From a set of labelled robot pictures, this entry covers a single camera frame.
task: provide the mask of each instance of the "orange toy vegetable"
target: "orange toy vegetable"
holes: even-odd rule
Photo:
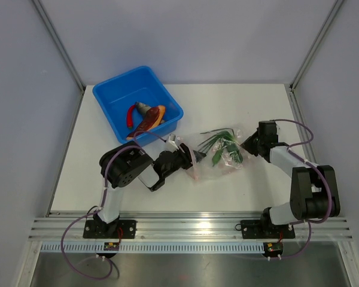
[[[128,134],[126,139],[133,139],[136,132],[143,130],[151,130],[157,127],[165,114],[166,108],[164,106],[154,106],[150,108],[142,120],[142,122],[138,125],[138,127],[131,133]]]

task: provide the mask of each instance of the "red chili pepper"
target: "red chili pepper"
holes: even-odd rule
[[[132,113],[134,108],[136,107],[136,105],[132,105],[128,110],[127,110],[127,114],[126,114],[126,126],[128,128],[130,128],[131,130],[133,129],[133,117],[132,117]]]

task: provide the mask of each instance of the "white tabletop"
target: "white tabletop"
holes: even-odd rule
[[[293,119],[282,84],[165,85],[184,110],[175,131],[186,135],[242,123],[254,133],[261,120]],[[99,204],[103,178],[99,159],[117,147],[112,128],[88,86],[63,165],[52,211],[87,211]],[[296,126],[280,123],[280,140],[300,141]],[[156,159],[163,143],[144,147]],[[304,155],[301,148],[296,151]],[[241,170],[205,182],[194,182],[179,170],[161,189],[150,192],[138,179],[125,188],[122,212],[245,212],[289,201],[290,178],[277,167],[254,158]]]

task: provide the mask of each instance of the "clear plastic bag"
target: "clear plastic bag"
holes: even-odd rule
[[[193,167],[187,173],[195,180],[214,179],[243,168],[250,154],[240,147],[250,135],[240,126],[177,136],[176,143],[189,147]]]

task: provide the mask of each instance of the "blue bin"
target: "blue bin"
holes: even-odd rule
[[[129,72],[116,76],[94,86],[93,94],[99,102],[107,117],[115,136],[122,144],[128,142],[126,137],[131,132],[126,126],[127,110],[141,102],[149,106],[163,105],[166,112],[163,116],[165,122],[150,132],[160,136],[174,131],[177,122],[184,115],[184,111],[158,80],[153,71],[146,66],[135,68]],[[133,111],[133,128],[142,121],[142,116],[136,109]],[[144,133],[137,137],[141,146],[156,140],[155,136]]]

